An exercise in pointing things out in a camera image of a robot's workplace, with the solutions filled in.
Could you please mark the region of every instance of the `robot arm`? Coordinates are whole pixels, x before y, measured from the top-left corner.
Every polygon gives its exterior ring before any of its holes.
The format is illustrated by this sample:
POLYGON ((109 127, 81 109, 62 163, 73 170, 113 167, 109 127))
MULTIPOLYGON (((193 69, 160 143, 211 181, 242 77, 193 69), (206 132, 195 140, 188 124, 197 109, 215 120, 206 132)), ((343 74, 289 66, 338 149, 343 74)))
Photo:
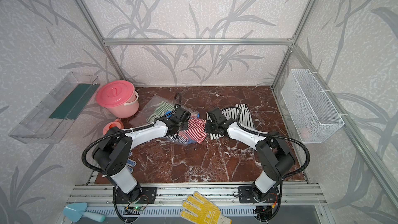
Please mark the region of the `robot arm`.
POLYGON ((243 130, 238 126, 236 120, 227 120, 218 107, 208 112, 208 114, 211 121, 206 122, 205 132, 228 136, 257 151, 263 171, 253 182, 253 195, 258 202, 268 199, 270 190, 280 184, 282 177, 295 164, 294 157, 286 141, 260 136, 258 131, 248 127, 243 130))
MULTIPOLYGON (((128 199, 136 199, 140 193, 140 186, 126 166, 130 150, 144 142, 174 135, 180 129, 183 130, 187 127, 190 115, 187 110, 178 107, 170 117, 161 117, 154 124, 130 128, 130 133, 104 139, 94 149, 92 157, 106 175, 111 177, 113 185, 117 185, 128 199)), ((106 136, 120 131, 119 128, 113 127, 106 136)))
MULTIPOLYGON (((214 108, 208 113, 211 121, 206 122, 205 132, 228 136, 257 151, 263 171, 253 182, 253 195, 258 202, 265 201, 269 197, 271 189, 276 188, 281 183, 283 176, 295 164, 286 141, 261 136, 267 134, 266 132, 260 134, 256 130, 247 127, 242 128, 236 120, 227 120, 219 108, 214 108)), ((130 133, 104 139, 98 143, 92 157, 107 173, 108 178, 111 178, 113 185, 117 185, 128 199, 136 199, 140 195, 141 188, 126 167, 130 150, 152 139, 176 134, 180 129, 183 129, 183 126, 187 127, 189 117, 188 111, 178 107, 170 117, 162 117, 154 124, 131 128, 130 133)), ((107 132, 106 136, 120 131, 117 127, 113 127, 107 132)), ((277 133, 270 133, 269 135, 276 136, 277 133)))

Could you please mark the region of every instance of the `gray wall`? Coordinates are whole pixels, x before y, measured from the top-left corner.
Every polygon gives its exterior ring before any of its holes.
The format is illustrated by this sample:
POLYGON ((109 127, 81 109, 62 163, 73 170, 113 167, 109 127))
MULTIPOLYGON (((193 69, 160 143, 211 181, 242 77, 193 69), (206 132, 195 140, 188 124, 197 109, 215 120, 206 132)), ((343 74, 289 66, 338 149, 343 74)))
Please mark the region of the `gray wall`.
MULTIPOLYGON (((107 38, 291 38, 308 0, 85 0, 107 38)), ((142 85, 270 85, 285 46, 112 47, 142 85)))
POLYGON ((0 22, 0 222, 54 223, 88 179, 82 150, 114 117, 92 101, 58 144, 7 134, 68 72, 101 83, 115 72, 72 0, 0 0, 0 22))
MULTIPOLYGON (((398 178, 398 0, 319 0, 298 44, 398 178)), ((284 71, 301 68, 293 56, 284 71)), ((287 126, 296 133, 280 95, 287 126)), ((337 223, 398 223, 398 214, 343 130, 308 144, 307 174, 337 223)))

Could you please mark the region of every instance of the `white wire basket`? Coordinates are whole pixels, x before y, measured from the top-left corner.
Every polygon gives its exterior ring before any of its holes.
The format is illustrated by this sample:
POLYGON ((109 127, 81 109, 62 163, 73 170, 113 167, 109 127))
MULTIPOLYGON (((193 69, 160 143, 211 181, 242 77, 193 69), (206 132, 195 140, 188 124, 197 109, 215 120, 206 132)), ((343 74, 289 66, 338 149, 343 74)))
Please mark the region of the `white wire basket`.
POLYGON ((302 143, 321 143, 344 125, 308 69, 292 69, 281 91, 302 143))

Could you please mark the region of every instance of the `red striped cloth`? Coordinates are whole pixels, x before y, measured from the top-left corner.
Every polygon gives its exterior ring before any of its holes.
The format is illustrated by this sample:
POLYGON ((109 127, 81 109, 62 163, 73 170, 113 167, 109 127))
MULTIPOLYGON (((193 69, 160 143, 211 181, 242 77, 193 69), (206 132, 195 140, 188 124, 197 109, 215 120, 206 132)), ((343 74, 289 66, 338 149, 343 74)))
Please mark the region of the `red striped cloth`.
POLYGON ((199 144, 206 138, 205 132, 206 120, 199 118, 190 118, 188 120, 188 130, 180 131, 178 136, 198 142, 199 144))

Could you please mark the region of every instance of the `red marble surface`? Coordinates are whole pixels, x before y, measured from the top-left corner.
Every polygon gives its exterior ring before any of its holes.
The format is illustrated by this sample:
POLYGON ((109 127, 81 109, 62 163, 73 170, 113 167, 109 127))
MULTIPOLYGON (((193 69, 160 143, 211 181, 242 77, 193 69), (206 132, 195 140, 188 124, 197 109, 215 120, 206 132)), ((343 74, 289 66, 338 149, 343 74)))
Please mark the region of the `red marble surface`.
MULTIPOLYGON (((287 135, 285 125, 269 86, 241 87, 141 87, 140 109, 154 96, 173 100, 176 92, 182 94, 182 105, 198 111, 201 118, 214 107, 248 105, 257 130, 278 131, 287 135)), ((125 128, 133 117, 123 119, 125 128)), ((132 150, 132 160, 137 162, 133 175, 140 183, 223 182, 254 181, 261 173, 261 164, 254 150, 244 143, 222 137, 201 144, 182 146, 162 140, 147 142, 132 150)), ((291 171, 299 168, 298 163, 291 171)), ((302 173, 287 180, 305 180, 302 173)), ((98 184, 109 181, 98 175, 98 184)))

